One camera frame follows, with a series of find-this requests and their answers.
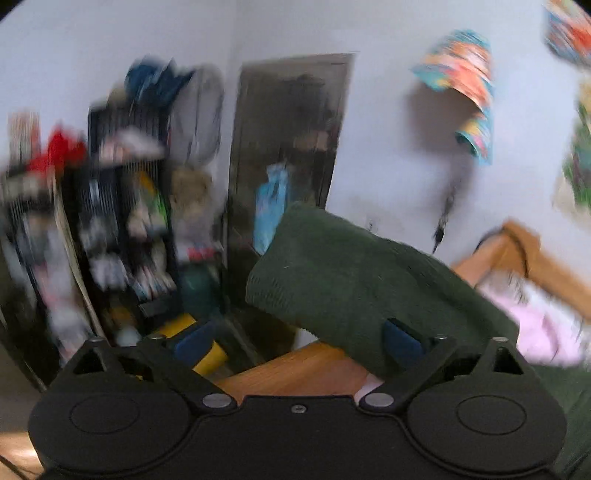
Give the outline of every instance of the metal screw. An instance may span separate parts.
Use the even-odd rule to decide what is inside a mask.
[[[306,413],[308,409],[304,405],[294,405],[291,408],[292,413]]]
[[[365,397],[365,403],[375,408],[386,408],[394,403],[394,398],[387,393],[370,393]]]
[[[148,338],[150,340],[160,340],[160,341],[166,340],[166,337],[164,335],[162,335],[162,333],[150,333],[148,335]]]
[[[203,397],[203,405],[209,408],[226,408],[232,403],[232,397],[225,393],[210,393]]]

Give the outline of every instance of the blue plastic bag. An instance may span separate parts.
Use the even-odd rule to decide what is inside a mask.
[[[288,202],[289,175],[285,164],[267,167],[269,181],[256,191],[254,249],[264,255],[275,236],[275,230]]]

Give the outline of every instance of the green fabric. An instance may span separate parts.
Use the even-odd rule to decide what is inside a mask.
[[[372,373],[396,373],[382,350],[389,318],[425,335],[445,334],[484,347],[515,342],[518,329],[445,265],[408,245],[378,238],[310,206],[292,205],[252,270],[246,300],[342,348]],[[591,478],[591,373],[534,367],[563,408],[569,429],[557,469]]]
[[[569,480],[591,479],[591,372],[533,366],[566,414],[568,428],[556,469]]]

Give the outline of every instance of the white wall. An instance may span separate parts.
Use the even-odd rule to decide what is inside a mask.
[[[543,0],[251,0],[239,3],[230,76],[243,62],[357,52],[327,209],[378,234],[430,251],[452,171],[470,185],[438,256],[470,254],[489,229],[513,216],[544,246],[591,279],[591,240],[552,210],[551,195],[575,117],[576,69],[543,43]],[[492,43],[495,135],[492,167],[470,169],[453,131],[466,105],[419,89],[410,68],[442,36],[471,28]],[[226,100],[229,156],[232,127]],[[220,169],[223,178],[225,168]]]
[[[86,132],[88,107],[150,54],[228,70],[237,0],[25,0],[0,24],[0,162],[5,119],[31,108]]]

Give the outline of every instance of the door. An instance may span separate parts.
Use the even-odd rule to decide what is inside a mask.
[[[267,167],[288,170],[289,202],[326,204],[353,56],[335,54],[243,67],[230,158],[228,293],[244,303],[253,247],[256,193]]]

